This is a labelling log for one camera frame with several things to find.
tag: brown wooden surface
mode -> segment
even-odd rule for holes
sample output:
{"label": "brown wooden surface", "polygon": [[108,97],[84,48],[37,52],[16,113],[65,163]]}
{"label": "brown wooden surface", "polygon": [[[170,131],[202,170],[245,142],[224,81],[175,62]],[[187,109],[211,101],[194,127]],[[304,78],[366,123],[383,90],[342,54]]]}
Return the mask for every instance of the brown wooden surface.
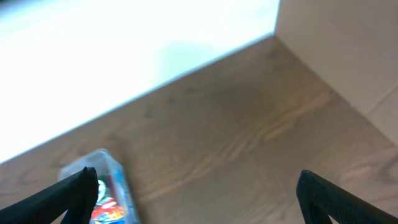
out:
{"label": "brown wooden surface", "polygon": [[398,149],[273,37],[2,164],[0,208],[99,147],[143,223],[303,223],[302,169],[398,215]]}

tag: transparent bin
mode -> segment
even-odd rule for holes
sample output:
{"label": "transparent bin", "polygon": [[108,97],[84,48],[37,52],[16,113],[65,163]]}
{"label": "transparent bin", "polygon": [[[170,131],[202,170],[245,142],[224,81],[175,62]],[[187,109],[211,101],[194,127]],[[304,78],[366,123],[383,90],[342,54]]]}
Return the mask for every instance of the transparent bin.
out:
{"label": "transparent bin", "polygon": [[90,224],[140,224],[131,200],[123,167],[105,149],[97,149],[60,171],[58,180],[63,180],[84,167],[94,167],[99,183],[98,200]]}

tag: white wall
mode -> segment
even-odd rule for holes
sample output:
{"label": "white wall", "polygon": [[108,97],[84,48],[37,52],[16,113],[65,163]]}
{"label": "white wall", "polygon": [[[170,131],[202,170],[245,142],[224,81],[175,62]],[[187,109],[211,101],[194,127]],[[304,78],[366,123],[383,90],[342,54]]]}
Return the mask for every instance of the white wall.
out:
{"label": "white wall", "polygon": [[68,0],[0,11],[0,162],[274,30],[278,0]]}

